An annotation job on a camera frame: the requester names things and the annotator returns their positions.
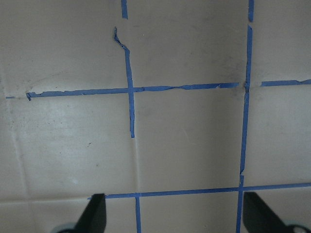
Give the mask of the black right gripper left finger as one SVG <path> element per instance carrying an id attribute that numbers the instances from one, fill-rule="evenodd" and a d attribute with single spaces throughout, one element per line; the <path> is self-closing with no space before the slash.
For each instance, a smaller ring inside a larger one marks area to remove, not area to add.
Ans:
<path id="1" fill-rule="evenodd" d="M 103 233 L 106 218 L 105 194 L 94 194 L 76 223 L 74 232 Z"/>

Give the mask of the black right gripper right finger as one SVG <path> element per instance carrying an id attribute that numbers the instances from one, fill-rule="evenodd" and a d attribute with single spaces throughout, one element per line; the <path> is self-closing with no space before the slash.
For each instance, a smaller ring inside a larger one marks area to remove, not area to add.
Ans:
<path id="1" fill-rule="evenodd" d="M 285 233 L 286 225 L 256 192 L 244 192 L 242 220 L 249 233 Z"/>

